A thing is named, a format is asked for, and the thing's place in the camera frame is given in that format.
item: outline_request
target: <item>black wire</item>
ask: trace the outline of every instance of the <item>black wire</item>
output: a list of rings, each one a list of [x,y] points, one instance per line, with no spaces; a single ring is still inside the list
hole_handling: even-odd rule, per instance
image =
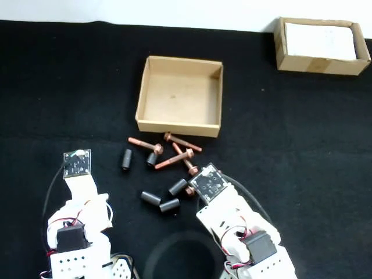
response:
[[[56,174],[54,175],[49,187],[48,187],[48,190],[46,192],[46,196],[45,196],[45,200],[44,200],[44,205],[42,207],[42,213],[41,213],[41,241],[42,241],[42,244],[43,244],[43,247],[44,247],[44,250],[46,252],[49,251],[49,246],[48,246],[48,240],[47,240],[47,236],[45,235],[46,233],[46,227],[45,227],[45,224],[46,224],[46,220],[45,220],[45,215],[47,213],[47,207],[48,207],[48,202],[49,202],[49,197],[51,195],[51,192],[52,192],[52,188],[53,188],[53,185],[59,175],[59,173],[63,170],[63,168],[65,167],[67,161],[63,161],[63,163],[60,165],[58,171],[56,172]]]
[[[269,214],[267,214],[266,210],[263,209],[262,205],[259,203],[259,201],[253,196],[251,192],[249,192],[241,183],[236,181],[235,179],[231,178],[230,176],[227,176],[226,174],[221,174],[223,178],[225,178],[228,182],[238,187],[241,191],[245,193],[245,195],[255,204],[255,206],[261,211],[261,214],[263,217],[268,221],[270,224],[273,223],[271,220]]]

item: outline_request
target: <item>circuit board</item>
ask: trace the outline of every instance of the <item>circuit board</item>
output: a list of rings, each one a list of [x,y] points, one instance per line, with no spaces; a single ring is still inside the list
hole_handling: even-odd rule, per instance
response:
[[[227,187],[227,181],[212,163],[209,163],[198,175],[189,180],[189,184],[195,188],[206,204]]]
[[[91,174],[91,150],[79,149],[63,154],[65,168],[63,169],[63,178],[84,176]]]

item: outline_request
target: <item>bolt head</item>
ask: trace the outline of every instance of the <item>bolt head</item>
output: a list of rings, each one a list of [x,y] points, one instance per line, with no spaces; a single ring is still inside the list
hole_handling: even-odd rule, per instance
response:
[[[163,153],[163,147],[161,146],[161,144],[155,144],[153,152],[157,155],[162,154]]]
[[[168,141],[170,139],[170,132],[166,132],[164,134],[164,139],[165,139],[165,141]]]
[[[194,167],[191,167],[189,170],[188,170],[188,173],[191,175],[191,176],[194,176],[198,173],[198,167],[194,166]]]
[[[195,196],[195,189],[190,186],[186,187],[185,192],[188,196]]]
[[[186,153],[187,153],[187,156],[188,156],[189,158],[194,157],[194,152],[192,151],[191,148],[186,149]]]

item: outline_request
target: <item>white plastic part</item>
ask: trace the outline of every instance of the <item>white plastic part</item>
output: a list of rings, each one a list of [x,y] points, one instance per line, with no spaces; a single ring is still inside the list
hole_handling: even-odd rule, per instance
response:
[[[288,256],[287,250],[277,246],[278,252],[266,260],[250,267],[238,269],[240,279],[297,279],[295,268]]]
[[[71,191],[71,199],[77,202],[85,202],[97,196],[97,186],[91,174],[65,178]]]
[[[111,279],[111,269],[102,268],[110,259],[111,244],[107,236],[100,234],[88,248],[52,254],[53,279]]]
[[[229,184],[218,196],[216,196],[207,206],[202,208],[197,214],[197,218],[212,234],[218,237],[216,242],[221,241],[227,260],[231,263],[245,263],[250,259],[250,253],[236,232],[243,233],[245,228],[249,233],[263,230],[270,235],[273,244],[277,248],[277,253],[266,260],[254,265],[241,267],[232,271],[232,276],[226,272],[221,278],[239,279],[295,279],[295,269],[284,247],[279,246],[281,241],[280,234],[275,227],[267,222],[260,214],[254,212],[247,204],[246,200],[238,195],[232,184]]]
[[[112,267],[111,274],[113,279],[130,279],[130,268],[127,261],[118,259]]]
[[[100,232],[108,227],[112,227],[109,221],[106,201],[108,194],[96,195],[89,201],[69,200],[48,220],[48,229],[46,232],[48,245],[51,249],[57,247],[57,231],[63,227],[64,220],[55,221],[58,219],[71,218],[73,221],[78,216],[78,219],[85,224],[85,238],[89,242],[94,242]]]
[[[235,234],[243,232],[245,227],[253,232],[264,230],[274,244],[280,243],[280,234],[276,228],[254,212],[231,184],[196,216],[212,235],[222,238],[222,247],[228,254],[237,257],[238,262],[247,262],[250,256],[246,246]]]

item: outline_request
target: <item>black cylinder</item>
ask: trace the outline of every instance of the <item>black cylinder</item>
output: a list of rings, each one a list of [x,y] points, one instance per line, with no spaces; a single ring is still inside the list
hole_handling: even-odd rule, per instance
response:
[[[158,159],[157,154],[155,154],[155,153],[152,152],[148,156],[146,163],[147,163],[148,166],[152,166],[153,167],[155,165],[157,159]]]
[[[128,170],[130,168],[131,159],[132,159],[132,150],[127,149],[124,153],[123,162],[121,163],[121,168],[123,170]]]
[[[176,196],[179,192],[181,192],[187,186],[187,181],[183,178],[175,183],[168,191],[172,196]]]
[[[161,212],[166,212],[174,208],[177,208],[179,206],[180,206],[180,200],[176,198],[168,202],[162,203],[159,207],[160,207]]]
[[[162,201],[162,199],[160,199],[158,196],[145,191],[141,193],[141,199],[155,206],[159,206],[160,202]]]

